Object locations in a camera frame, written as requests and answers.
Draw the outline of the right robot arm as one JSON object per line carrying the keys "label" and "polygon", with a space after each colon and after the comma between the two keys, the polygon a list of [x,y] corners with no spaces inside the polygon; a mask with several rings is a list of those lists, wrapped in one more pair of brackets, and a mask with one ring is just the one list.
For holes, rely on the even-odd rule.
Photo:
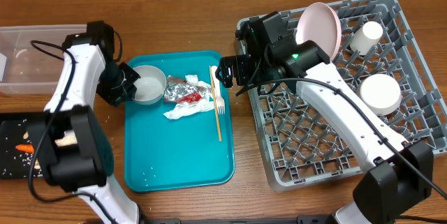
{"label": "right robot arm", "polygon": [[302,16],[295,32],[278,12],[247,20],[235,33],[246,53],[223,58],[216,76],[243,91],[285,84],[347,144],[364,176],[333,223],[394,223],[431,195],[434,156],[425,142],[411,144],[386,125],[343,81],[332,61],[341,35],[333,12]]}

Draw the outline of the white bowl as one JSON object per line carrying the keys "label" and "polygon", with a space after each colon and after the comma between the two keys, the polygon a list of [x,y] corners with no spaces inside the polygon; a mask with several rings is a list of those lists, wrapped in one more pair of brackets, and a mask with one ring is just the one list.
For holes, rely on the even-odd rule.
{"label": "white bowl", "polygon": [[356,94],[377,116],[386,116],[397,110],[402,102],[398,82],[386,74],[374,74],[362,81]]}

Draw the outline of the grey bowl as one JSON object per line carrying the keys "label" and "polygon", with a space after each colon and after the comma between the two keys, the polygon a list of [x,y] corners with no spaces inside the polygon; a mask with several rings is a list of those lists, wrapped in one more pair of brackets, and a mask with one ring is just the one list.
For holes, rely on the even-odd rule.
{"label": "grey bowl", "polygon": [[161,100],[167,85],[164,72],[149,65],[136,66],[133,69],[140,76],[133,83],[136,87],[133,100],[141,105],[152,105]]}

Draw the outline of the white paper cup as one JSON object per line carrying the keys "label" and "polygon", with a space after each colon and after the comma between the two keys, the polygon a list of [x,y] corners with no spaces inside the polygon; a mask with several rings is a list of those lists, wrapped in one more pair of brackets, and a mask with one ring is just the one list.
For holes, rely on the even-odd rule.
{"label": "white paper cup", "polygon": [[383,27],[374,21],[366,22],[353,36],[349,47],[360,55],[366,55],[383,35]]}

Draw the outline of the orange carrot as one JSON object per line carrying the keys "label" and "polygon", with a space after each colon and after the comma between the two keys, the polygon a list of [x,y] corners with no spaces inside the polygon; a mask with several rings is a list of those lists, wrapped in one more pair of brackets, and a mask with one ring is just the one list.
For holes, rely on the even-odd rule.
{"label": "orange carrot", "polygon": [[15,146],[15,148],[18,151],[33,154],[34,153],[34,147],[32,144],[18,144]]}

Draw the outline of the pink round plate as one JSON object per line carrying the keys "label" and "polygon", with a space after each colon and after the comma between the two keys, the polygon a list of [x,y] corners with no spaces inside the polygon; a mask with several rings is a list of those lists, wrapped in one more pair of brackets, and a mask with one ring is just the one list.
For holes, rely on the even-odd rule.
{"label": "pink round plate", "polygon": [[312,40],[333,61],[339,51],[341,39],[341,23],[331,7],[325,3],[316,2],[305,9],[296,28],[297,44]]}

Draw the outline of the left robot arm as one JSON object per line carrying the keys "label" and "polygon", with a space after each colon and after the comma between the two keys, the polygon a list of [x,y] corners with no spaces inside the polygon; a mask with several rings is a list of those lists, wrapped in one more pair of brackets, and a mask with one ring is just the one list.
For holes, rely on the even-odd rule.
{"label": "left robot arm", "polygon": [[118,33],[104,21],[90,22],[84,33],[68,35],[58,48],[64,65],[57,87],[27,132],[45,181],[65,195],[78,197],[104,223],[144,223],[140,206],[114,176],[112,147],[94,112],[99,95],[112,106],[134,98],[140,79],[114,56]]}

